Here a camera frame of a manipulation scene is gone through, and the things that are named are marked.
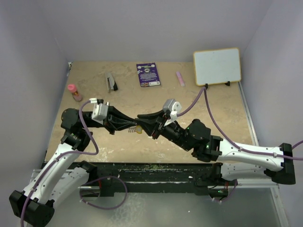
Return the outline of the pink eraser stick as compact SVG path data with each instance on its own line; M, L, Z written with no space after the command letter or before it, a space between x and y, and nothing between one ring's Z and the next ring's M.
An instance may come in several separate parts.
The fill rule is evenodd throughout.
M184 87L184 86L185 86L185 82L184 82L184 80L183 80L183 77L182 77L181 73L180 73L179 71L177 71L177 72L176 72L176 75L177 75L177 78L178 78L178 80L179 80L180 85L181 85L182 87Z

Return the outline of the pink capped small bottle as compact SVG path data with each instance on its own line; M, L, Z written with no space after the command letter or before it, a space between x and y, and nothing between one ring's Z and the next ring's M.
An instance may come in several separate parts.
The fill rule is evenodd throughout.
M67 86L67 89L71 93L73 99L77 102L80 102L82 100L81 94L78 92L78 89L75 84L69 84Z

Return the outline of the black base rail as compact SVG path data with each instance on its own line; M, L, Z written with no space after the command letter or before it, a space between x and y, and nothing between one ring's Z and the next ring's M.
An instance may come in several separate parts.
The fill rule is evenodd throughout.
M74 162L68 169L83 167L93 195L115 193L193 193L226 198L237 180L224 180L221 164L101 163Z

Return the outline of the key with yellow tag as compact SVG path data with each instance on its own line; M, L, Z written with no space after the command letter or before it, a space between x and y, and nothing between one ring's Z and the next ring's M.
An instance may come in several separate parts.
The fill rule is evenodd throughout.
M137 127L136 127L136 132L137 132L138 134L142 134L143 130L142 130L142 128L141 128L140 126L137 126Z

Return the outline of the grey black stapler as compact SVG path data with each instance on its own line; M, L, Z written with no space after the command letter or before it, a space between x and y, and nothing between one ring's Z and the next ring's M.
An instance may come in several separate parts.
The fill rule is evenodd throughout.
M110 72L107 72L105 74L105 76L106 76L106 82L107 82L108 92L110 93L111 91L117 91L118 90L118 86L117 86L117 83L114 80L114 77L112 76L112 74Z

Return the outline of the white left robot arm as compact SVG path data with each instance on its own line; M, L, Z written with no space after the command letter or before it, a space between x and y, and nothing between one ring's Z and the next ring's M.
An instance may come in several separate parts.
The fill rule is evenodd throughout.
M80 155L97 155L99 149L90 128L105 128L110 134L135 125L134 119L113 106L95 103L92 111L68 108L61 116L65 130L57 150L35 179L22 191L13 191L9 197L20 225L45 227L55 208L70 192L97 181L97 167L82 161L66 177L63 174Z

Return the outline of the purple printed card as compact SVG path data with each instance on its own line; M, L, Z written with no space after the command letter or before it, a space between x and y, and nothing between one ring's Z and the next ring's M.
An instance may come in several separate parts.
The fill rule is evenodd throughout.
M136 64L136 69L140 87L154 87L161 85L156 63Z

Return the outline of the small whiteboard on stand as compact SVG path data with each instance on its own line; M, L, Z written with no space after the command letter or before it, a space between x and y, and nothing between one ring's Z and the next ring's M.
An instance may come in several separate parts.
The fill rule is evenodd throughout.
M193 63L197 86L229 86L242 79L240 50L237 47L196 51Z

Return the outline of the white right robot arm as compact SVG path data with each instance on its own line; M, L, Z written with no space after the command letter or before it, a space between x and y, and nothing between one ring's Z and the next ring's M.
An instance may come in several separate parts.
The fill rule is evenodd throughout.
M283 143L278 147L258 147L235 143L227 138L211 135L211 129L199 119L193 119L182 128L168 112L159 111L152 114L141 114L135 119L149 136L157 139L165 137L199 161L220 163L221 169L210 174L211 181L216 185L226 180L232 181L235 167L224 167L224 162L243 163L245 168L240 170L240 177L266 176L273 182L285 185L296 183L293 152L290 144Z

